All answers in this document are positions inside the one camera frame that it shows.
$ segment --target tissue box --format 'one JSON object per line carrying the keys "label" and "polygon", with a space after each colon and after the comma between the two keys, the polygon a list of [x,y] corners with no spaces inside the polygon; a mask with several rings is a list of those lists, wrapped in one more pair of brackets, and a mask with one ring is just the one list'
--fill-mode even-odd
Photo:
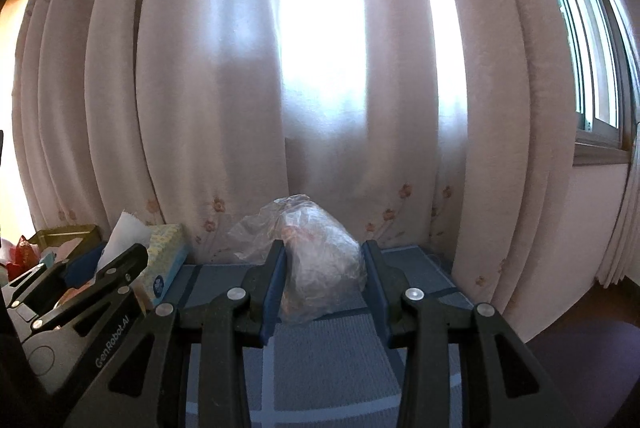
{"label": "tissue box", "polygon": [[188,254],[180,224],[150,226],[149,261],[134,280],[136,296],[147,309],[158,305]]}

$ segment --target crumpled plastic bag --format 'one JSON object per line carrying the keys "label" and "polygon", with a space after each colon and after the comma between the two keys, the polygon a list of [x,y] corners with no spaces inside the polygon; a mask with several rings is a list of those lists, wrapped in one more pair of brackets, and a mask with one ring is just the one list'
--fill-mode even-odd
{"label": "crumpled plastic bag", "polygon": [[239,249],[235,255],[263,264],[271,243],[284,241],[287,281],[280,319],[296,324],[344,308],[361,292],[367,270],[356,240],[306,195],[277,199],[257,215],[243,218],[228,232]]}

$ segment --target silver bolt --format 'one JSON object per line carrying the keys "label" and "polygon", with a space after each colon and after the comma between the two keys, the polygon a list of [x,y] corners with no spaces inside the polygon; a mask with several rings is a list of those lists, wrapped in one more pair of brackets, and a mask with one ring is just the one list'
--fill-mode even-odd
{"label": "silver bolt", "polygon": [[232,287],[226,292],[226,297],[230,300],[241,300],[246,296],[246,291],[242,287]]}
{"label": "silver bolt", "polygon": [[409,287],[409,289],[404,291],[404,295],[414,302],[418,302],[424,298],[424,292],[417,287]]}
{"label": "silver bolt", "polygon": [[485,316],[487,318],[490,318],[491,316],[493,316],[495,314],[495,309],[494,306],[492,306],[489,303],[481,303],[478,304],[478,314],[481,316]]}
{"label": "silver bolt", "polygon": [[174,306],[170,303],[161,303],[158,307],[156,307],[156,314],[158,316],[168,316],[174,312]]}

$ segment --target purple stool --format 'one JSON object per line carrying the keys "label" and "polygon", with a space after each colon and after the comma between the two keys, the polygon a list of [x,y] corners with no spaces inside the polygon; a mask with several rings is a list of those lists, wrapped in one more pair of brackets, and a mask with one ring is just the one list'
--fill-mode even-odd
{"label": "purple stool", "polygon": [[527,347],[585,428],[640,427],[640,329],[591,320],[544,332]]}

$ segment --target floor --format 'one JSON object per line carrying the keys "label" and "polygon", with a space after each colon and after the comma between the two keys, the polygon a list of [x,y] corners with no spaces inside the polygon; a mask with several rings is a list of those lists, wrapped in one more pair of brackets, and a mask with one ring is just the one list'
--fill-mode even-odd
{"label": "floor", "polygon": [[640,328],[640,286],[629,278],[606,289],[596,283],[545,332],[596,318],[620,320]]}

